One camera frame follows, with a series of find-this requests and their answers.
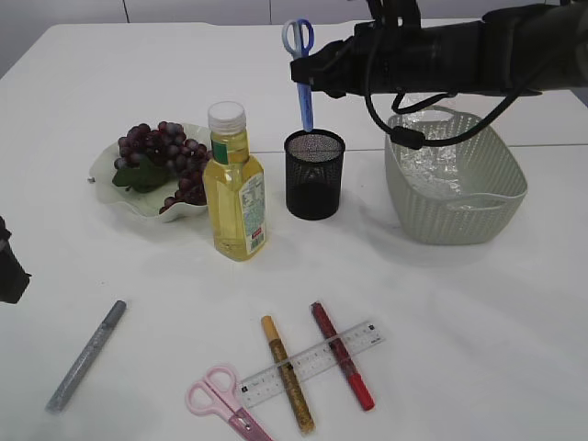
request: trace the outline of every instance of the purple grapes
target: purple grapes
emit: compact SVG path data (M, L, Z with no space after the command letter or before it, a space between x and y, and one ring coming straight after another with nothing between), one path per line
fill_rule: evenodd
M117 158L114 162L114 168L120 170L127 167L127 160L125 158Z
M186 168L187 159L183 154L178 155L175 158L175 170L181 172Z
M180 124L161 121L152 130L141 123L133 126L127 136L120 137L118 145L120 157L114 162L117 170L140 166L142 158L148 157L155 166L166 167L170 175L177 176L178 189L165 199L160 214L178 202L206 205L202 173L212 152L206 145L188 138Z
M182 178L177 183L177 186L181 191L188 191L190 188L194 186L194 182L188 178Z
M177 145L170 145L167 147L167 157L175 158L180 153L180 148Z

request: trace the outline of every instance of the white bottle cap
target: white bottle cap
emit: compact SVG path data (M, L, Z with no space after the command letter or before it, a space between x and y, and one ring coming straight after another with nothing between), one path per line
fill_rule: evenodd
M234 101L221 101L209 108L209 128L220 135L236 135L245 130L245 109Z

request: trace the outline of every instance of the gold glitter marker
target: gold glitter marker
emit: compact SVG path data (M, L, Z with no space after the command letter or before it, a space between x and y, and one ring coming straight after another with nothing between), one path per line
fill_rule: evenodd
M264 333L266 333L269 349L272 351L272 356L274 356L274 362L279 363L287 359L288 354L279 338L279 334L277 333L272 318L267 315L261 319L261 325L264 328ZM278 370L282 382L284 383L284 389L288 395L290 406L292 406L292 412L294 412L294 416L296 416L300 431L304 435L309 434L314 430L314 421L312 420L309 406L306 403L306 400L304 400L304 395L302 395L302 389L300 388L300 384L294 373L294 367L292 367L290 363L286 363L280 366Z

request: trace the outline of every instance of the scissors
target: scissors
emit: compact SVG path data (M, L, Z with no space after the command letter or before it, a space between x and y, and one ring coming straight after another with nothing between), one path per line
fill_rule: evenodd
M228 388L223 387L215 375L224 374L230 379ZM197 416L216 413L235 432L248 441L272 441L264 429L255 421L239 403L236 396L237 375L232 367L218 365L209 369L204 378L194 383L186 394L186 406L189 411ZM203 391L209 398L210 404L198 406L194 403L194 394Z
M304 45L304 33L302 31L302 27L305 27L309 32L309 42L306 46ZM292 28L294 31L294 48L290 46L288 41L288 32L290 28ZM282 28L282 42L284 43L284 48L286 48L286 51L292 54L294 60L302 57L308 57L312 46L314 46L314 29L312 28L311 22L305 20L304 18L299 18L298 20L289 20L284 23L284 27ZM300 83L298 83L297 86L298 100L300 102L300 114L302 116L302 126L304 127L304 130L312 131L314 122L312 118L311 87L309 85L302 85Z

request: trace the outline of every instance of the clear plastic ruler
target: clear plastic ruler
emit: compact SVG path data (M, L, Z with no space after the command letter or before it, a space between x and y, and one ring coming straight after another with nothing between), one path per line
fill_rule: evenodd
M310 379L333 366L337 366L337 360L329 346L337 338L343 341L350 356L359 354L384 341L384 337L379 333L373 322L362 322L344 333L324 340L241 381L239 383L241 403L245 407L251 408L282 393L284 384L279 376L278 368L287 363L294 367L294 372L300 382Z

